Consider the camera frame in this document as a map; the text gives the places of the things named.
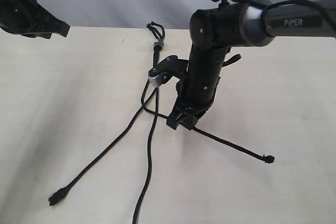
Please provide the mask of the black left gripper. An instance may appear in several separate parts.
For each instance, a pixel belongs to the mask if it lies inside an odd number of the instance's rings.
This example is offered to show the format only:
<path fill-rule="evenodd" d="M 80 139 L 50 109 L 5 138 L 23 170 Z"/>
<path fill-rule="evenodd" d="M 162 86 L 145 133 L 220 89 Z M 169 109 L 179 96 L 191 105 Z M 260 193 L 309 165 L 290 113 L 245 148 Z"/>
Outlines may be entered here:
<path fill-rule="evenodd" d="M 1 29 L 28 38 L 50 38 L 52 34 L 66 38 L 70 26 L 44 10 L 37 0 L 1 0 Z"/>

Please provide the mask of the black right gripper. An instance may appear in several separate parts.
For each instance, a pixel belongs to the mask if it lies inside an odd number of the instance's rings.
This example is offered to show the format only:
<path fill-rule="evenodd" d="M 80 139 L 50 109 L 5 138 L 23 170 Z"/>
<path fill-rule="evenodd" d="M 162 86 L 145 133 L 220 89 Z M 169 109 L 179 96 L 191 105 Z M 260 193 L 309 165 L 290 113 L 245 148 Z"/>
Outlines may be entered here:
<path fill-rule="evenodd" d="M 183 126 L 192 130 L 199 119 L 212 106 L 219 75 L 230 48 L 200 50 L 192 48 L 187 73 L 171 113 L 166 119 L 168 127 L 176 130 Z"/>

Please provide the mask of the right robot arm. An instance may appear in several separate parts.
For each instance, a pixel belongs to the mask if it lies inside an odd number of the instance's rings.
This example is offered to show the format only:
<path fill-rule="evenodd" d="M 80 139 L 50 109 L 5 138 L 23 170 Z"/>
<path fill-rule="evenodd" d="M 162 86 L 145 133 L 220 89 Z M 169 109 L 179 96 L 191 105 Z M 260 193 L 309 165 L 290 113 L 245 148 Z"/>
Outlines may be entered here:
<path fill-rule="evenodd" d="M 167 125 L 193 128 L 211 107 L 225 56 L 233 47 L 264 47 L 274 38 L 334 37 L 335 0 L 236 3 L 199 9 L 190 20 L 192 47 L 178 64 L 177 98 Z"/>

